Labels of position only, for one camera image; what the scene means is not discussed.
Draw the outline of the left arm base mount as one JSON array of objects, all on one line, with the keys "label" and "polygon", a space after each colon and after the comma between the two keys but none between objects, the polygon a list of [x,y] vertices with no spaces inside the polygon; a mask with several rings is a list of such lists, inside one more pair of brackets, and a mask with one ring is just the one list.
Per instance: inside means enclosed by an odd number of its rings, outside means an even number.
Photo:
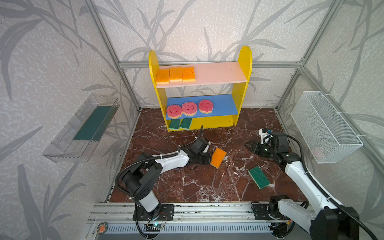
[{"label": "left arm base mount", "polygon": [[134,221],[171,221],[175,212],[175,205],[172,204],[160,204],[152,212],[147,212],[143,206],[135,207]]}]

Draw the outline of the green sponge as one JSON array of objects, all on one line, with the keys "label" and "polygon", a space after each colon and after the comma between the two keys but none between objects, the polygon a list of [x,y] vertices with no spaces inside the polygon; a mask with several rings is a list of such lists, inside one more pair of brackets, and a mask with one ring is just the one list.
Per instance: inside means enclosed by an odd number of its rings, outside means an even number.
[{"label": "green sponge", "polygon": [[169,125],[170,130],[179,130],[181,124],[181,119],[172,119]]},{"label": "green sponge", "polygon": [[248,170],[248,173],[260,190],[271,184],[260,167],[254,167]]},{"label": "green sponge", "polygon": [[191,127],[192,121],[193,121],[193,118],[182,119],[182,121],[180,123],[180,126],[179,126],[179,129],[181,129],[181,130],[189,130],[190,127]]}]

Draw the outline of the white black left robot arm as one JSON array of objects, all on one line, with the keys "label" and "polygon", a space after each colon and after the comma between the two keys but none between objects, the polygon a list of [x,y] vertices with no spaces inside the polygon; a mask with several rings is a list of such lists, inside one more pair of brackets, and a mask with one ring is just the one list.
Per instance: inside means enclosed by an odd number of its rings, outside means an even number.
[{"label": "white black left robot arm", "polygon": [[165,155],[148,155],[142,153],[137,160],[121,170],[115,178],[115,188],[126,194],[150,214],[160,212],[161,203],[155,196],[153,188],[161,174],[189,165],[209,165],[212,154],[211,143],[196,137],[191,143],[179,146],[175,152]]}]

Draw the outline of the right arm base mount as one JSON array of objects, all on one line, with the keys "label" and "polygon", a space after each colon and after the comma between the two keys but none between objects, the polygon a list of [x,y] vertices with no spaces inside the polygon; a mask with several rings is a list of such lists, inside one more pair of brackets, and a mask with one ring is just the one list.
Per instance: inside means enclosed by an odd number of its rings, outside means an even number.
[{"label": "right arm base mount", "polygon": [[251,202],[251,210],[254,214],[255,220],[264,221],[277,221],[277,222],[288,222],[290,219],[282,215],[278,209],[271,208],[270,204],[261,204],[259,202]]}]

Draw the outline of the pink smiley sponge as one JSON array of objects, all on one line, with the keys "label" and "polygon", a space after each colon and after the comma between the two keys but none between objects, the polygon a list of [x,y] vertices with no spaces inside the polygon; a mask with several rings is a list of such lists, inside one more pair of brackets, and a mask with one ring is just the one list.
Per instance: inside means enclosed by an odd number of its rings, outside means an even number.
[{"label": "pink smiley sponge", "polygon": [[199,111],[203,114],[210,114],[214,109],[214,104],[210,100],[201,100],[199,102]]},{"label": "pink smiley sponge", "polygon": [[183,114],[189,117],[194,116],[198,111],[198,106],[194,102],[186,102],[182,104]]},{"label": "pink smiley sponge", "polygon": [[166,109],[167,116],[171,119],[178,119],[183,115],[183,109],[179,105],[170,105]]}]

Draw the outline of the orange sponge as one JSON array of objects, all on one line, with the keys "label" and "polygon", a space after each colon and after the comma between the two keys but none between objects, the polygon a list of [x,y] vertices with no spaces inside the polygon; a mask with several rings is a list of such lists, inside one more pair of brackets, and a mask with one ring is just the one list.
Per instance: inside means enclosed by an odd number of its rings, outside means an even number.
[{"label": "orange sponge", "polygon": [[159,69],[156,75],[156,84],[158,85],[167,85],[170,83],[170,70],[169,69]]},{"label": "orange sponge", "polygon": [[194,67],[182,68],[182,81],[185,83],[196,81],[195,68]]},{"label": "orange sponge", "polygon": [[182,67],[170,68],[169,81],[170,83],[177,83],[183,81]]},{"label": "orange sponge", "polygon": [[212,154],[210,165],[218,169],[226,155],[227,153],[224,150],[216,148]]}]

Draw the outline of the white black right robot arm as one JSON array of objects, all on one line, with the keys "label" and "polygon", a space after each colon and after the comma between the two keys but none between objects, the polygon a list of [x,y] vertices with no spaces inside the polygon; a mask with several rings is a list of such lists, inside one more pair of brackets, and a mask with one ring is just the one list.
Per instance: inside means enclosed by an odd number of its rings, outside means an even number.
[{"label": "white black right robot arm", "polygon": [[373,240],[377,236],[360,221],[352,207],[345,207],[312,175],[305,162],[302,144],[283,132],[262,129],[261,141],[252,140],[244,146],[253,154],[273,160],[307,198],[313,210],[277,196],[273,205],[277,212],[299,225],[313,240],[358,240],[364,230]]}]

